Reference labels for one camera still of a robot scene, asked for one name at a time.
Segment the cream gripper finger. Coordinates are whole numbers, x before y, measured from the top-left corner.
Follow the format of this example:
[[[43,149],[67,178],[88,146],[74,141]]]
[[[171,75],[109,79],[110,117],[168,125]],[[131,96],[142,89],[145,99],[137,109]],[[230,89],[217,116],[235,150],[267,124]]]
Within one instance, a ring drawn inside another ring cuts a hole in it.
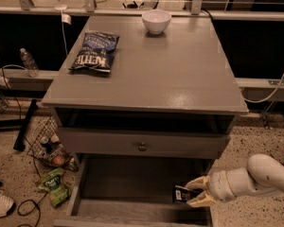
[[[209,176],[198,177],[186,184],[186,188],[189,190],[193,189],[202,189],[205,190],[208,188],[208,182],[210,180]]]
[[[187,204],[193,208],[212,206],[215,203],[215,199],[208,191],[203,191],[196,198],[187,202]]]

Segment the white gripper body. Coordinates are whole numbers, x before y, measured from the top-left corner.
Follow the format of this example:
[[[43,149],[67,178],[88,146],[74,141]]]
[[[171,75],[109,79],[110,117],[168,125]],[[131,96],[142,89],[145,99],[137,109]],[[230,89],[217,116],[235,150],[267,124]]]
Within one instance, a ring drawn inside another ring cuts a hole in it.
[[[210,176],[208,188],[211,195],[217,201],[229,202],[233,201],[236,198],[236,196],[231,190],[227,174],[224,170],[214,172]]]

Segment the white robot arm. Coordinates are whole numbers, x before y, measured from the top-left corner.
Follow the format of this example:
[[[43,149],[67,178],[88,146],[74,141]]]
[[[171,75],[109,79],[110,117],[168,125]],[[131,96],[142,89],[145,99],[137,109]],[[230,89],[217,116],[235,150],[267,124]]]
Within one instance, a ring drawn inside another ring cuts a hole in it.
[[[217,202],[230,202],[238,197],[271,197],[284,194],[284,165],[266,154],[255,154],[246,167],[221,170],[186,184],[188,190],[202,189],[186,203],[193,208]]]

